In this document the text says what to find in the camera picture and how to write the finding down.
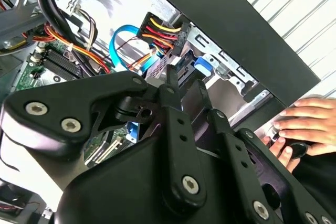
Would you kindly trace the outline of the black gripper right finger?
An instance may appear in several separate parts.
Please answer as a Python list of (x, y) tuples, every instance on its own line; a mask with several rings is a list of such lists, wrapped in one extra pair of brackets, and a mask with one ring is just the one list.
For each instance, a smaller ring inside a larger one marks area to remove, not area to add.
[(202, 158), (217, 155), (226, 164), (206, 178), (228, 186), (224, 191), (234, 222), (335, 223), (252, 131), (231, 129), (225, 114), (212, 107), (204, 82), (191, 85), (182, 105), (191, 113)]

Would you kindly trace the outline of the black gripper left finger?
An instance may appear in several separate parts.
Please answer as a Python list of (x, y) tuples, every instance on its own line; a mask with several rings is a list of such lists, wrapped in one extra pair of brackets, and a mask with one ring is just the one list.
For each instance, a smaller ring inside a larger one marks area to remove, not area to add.
[(206, 192), (192, 125), (170, 85), (155, 87), (122, 71), (17, 91), (1, 110), (4, 145), (16, 145), (28, 160), (20, 183), (54, 209), (70, 183), (92, 169), (83, 163), (85, 144), (132, 121), (140, 125), (140, 138), (121, 153), (158, 141), (164, 202), (177, 209), (201, 206)]

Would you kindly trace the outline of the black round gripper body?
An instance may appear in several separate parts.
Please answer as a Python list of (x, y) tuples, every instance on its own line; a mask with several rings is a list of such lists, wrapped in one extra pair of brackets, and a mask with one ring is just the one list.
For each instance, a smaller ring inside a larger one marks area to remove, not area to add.
[(149, 140), (74, 179), (55, 223), (251, 223), (252, 200), (239, 192), (228, 164), (197, 151), (207, 191), (196, 210), (170, 209), (163, 199), (161, 144)]

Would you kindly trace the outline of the person's bare hand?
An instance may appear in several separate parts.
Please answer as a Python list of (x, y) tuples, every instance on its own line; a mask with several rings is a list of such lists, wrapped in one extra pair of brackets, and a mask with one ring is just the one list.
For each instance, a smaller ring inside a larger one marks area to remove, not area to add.
[(274, 122), (279, 138), (269, 150), (290, 173), (299, 165), (300, 159), (292, 158), (292, 147), (285, 147), (289, 138), (312, 142), (307, 155), (312, 156), (314, 161), (335, 162), (335, 98), (298, 100), (280, 115), (284, 119)]

